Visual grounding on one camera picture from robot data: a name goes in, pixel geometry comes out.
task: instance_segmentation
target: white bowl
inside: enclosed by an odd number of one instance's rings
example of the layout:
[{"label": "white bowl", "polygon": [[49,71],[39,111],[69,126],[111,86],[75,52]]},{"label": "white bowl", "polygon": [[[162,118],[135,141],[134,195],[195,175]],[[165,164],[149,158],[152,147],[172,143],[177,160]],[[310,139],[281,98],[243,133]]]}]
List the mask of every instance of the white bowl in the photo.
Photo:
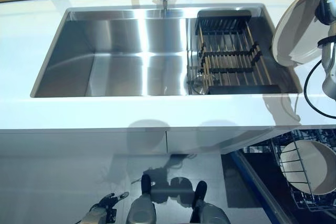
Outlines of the white bowl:
[{"label": "white bowl", "polygon": [[[298,152],[310,182],[311,191],[315,195],[328,194],[336,189],[336,153],[326,145],[309,140],[296,141]],[[281,171],[293,187],[310,194],[308,184],[303,172],[298,152],[295,151],[294,142],[287,145],[280,155]]]}]

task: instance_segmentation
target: kitchen counter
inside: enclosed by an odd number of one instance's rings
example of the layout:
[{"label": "kitchen counter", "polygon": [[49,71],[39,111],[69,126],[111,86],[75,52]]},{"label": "kitchen counter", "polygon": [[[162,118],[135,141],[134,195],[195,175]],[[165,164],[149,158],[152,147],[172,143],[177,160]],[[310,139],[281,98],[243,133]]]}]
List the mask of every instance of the kitchen counter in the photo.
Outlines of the kitchen counter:
[{"label": "kitchen counter", "polygon": [[[294,0],[170,0],[174,4],[263,3],[276,26]],[[335,127],[306,103],[303,93],[168,97],[32,98],[31,90],[67,8],[89,6],[161,8],[159,0],[32,0],[0,4],[0,129],[165,129],[209,126]],[[295,67],[301,87],[319,59]],[[308,85],[312,103],[336,114],[322,91],[324,70]]]}]

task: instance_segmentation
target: stainless steel sink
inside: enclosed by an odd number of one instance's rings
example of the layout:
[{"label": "stainless steel sink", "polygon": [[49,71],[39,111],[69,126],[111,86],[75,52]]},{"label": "stainless steel sink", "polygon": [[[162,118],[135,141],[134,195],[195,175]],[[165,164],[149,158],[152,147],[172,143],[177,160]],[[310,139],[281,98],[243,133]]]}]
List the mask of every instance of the stainless steel sink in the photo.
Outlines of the stainless steel sink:
[{"label": "stainless steel sink", "polygon": [[[201,9],[113,10],[71,8],[61,21],[32,90],[32,97],[195,94],[188,85],[188,57],[197,53],[195,21]],[[261,17],[266,47],[272,28],[262,5],[227,5]],[[282,92],[297,92],[290,69],[265,55],[282,78]]]}]

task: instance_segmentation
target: dish rack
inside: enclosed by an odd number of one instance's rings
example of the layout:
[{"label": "dish rack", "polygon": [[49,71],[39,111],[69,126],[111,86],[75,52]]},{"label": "dish rack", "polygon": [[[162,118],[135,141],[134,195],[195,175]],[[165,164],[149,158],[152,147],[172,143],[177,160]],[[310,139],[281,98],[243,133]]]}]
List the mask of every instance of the dish rack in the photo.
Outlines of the dish rack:
[{"label": "dish rack", "polygon": [[188,59],[188,76],[198,94],[281,93],[274,84],[247,10],[203,10],[195,31],[197,55]]},{"label": "dish rack", "polygon": [[[312,140],[318,141],[320,143],[325,144],[330,147],[333,151],[336,152],[336,130],[328,129],[328,130],[294,130],[289,133],[274,137],[270,139],[266,146],[259,147],[262,149],[262,152],[273,152],[275,160],[280,167],[281,170],[283,168],[283,162],[281,161],[280,154],[281,151],[291,142],[294,142],[296,147],[296,141],[298,140]],[[301,162],[301,167],[303,166],[302,159],[299,156],[299,161]],[[295,187],[293,187],[288,180],[287,185],[290,189],[291,196],[299,209],[308,209],[310,211],[324,211],[324,210],[335,210],[336,209],[336,191],[333,191],[329,194],[325,195],[314,195],[310,188],[309,179],[307,177],[307,173],[304,169],[298,172],[304,173],[304,181],[300,183],[308,184],[310,193],[304,193]]]}]

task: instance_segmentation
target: white cabinet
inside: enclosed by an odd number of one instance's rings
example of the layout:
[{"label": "white cabinet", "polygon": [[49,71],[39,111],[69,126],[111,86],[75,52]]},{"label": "white cabinet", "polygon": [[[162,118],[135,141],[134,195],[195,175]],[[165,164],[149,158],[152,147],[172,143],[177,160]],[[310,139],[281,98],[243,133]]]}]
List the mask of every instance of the white cabinet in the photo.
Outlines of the white cabinet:
[{"label": "white cabinet", "polygon": [[166,153],[165,131],[38,130],[0,133],[0,156]]},{"label": "white cabinet", "polygon": [[288,132],[273,127],[249,130],[241,127],[197,128],[189,131],[167,131],[169,153],[219,152],[222,154],[267,140]]}]

